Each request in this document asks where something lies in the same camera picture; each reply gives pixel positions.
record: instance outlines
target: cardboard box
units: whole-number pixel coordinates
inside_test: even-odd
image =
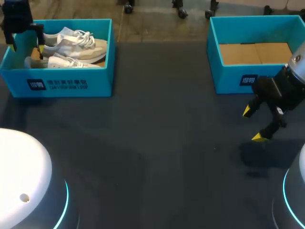
[[[15,35],[17,51],[8,48],[1,75],[12,95],[17,98],[44,97],[109,97],[115,62],[115,40],[111,19],[41,20],[44,32],[56,34],[64,26],[72,30],[90,31],[97,39],[107,40],[107,54],[102,68],[25,69],[24,59],[36,47],[35,32]]]
[[[225,65],[287,63],[292,56],[287,43],[220,44]]]
[[[225,65],[261,64],[255,44],[220,44]]]
[[[259,58],[263,64],[287,63],[292,53],[287,43],[258,43],[255,44]]]
[[[211,17],[207,54],[216,92],[252,93],[256,79],[275,76],[304,41],[298,15]]]

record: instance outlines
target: screw hole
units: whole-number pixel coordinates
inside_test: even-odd
[[[296,57],[295,57],[295,62],[299,62],[301,60],[301,55],[297,55]]]
[[[24,202],[24,203],[29,203],[29,201],[30,201],[30,197],[27,195],[27,194],[21,194],[20,195],[20,200],[22,201],[22,202]]]

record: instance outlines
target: robotic arm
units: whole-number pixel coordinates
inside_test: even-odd
[[[4,0],[2,11],[4,19],[1,28],[4,32],[6,43],[16,51],[17,47],[13,34],[34,30],[37,34],[38,50],[42,52],[45,44],[43,25],[33,22],[29,0]]]
[[[273,115],[272,122],[252,138],[262,142],[271,139],[280,127],[286,127],[285,112],[294,110],[305,99],[305,42],[275,77],[259,77],[252,90],[255,98],[248,103],[243,116],[250,118],[262,102],[267,103]]]

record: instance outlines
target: chair caster wheel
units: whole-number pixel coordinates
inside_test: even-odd
[[[271,15],[271,13],[272,13],[272,9],[270,8],[270,6],[265,6],[264,15]]]
[[[126,4],[126,5],[124,6],[124,12],[125,12],[126,14],[131,14],[132,11],[133,11],[133,7],[132,7],[131,5]]]
[[[178,10],[178,17],[184,19],[188,16],[185,10]]]
[[[213,11],[211,11],[211,10],[206,10],[204,15],[205,15],[205,18],[206,18],[207,20],[209,20],[210,17],[213,16]]]

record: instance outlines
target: white dome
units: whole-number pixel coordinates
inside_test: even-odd
[[[300,153],[300,171],[303,181],[305,181],[305,145],[301,149],[301,153]]]
[[[0,128],[0,228],[10,229],[40,203],[49,186],[46,148],[23,132]]]

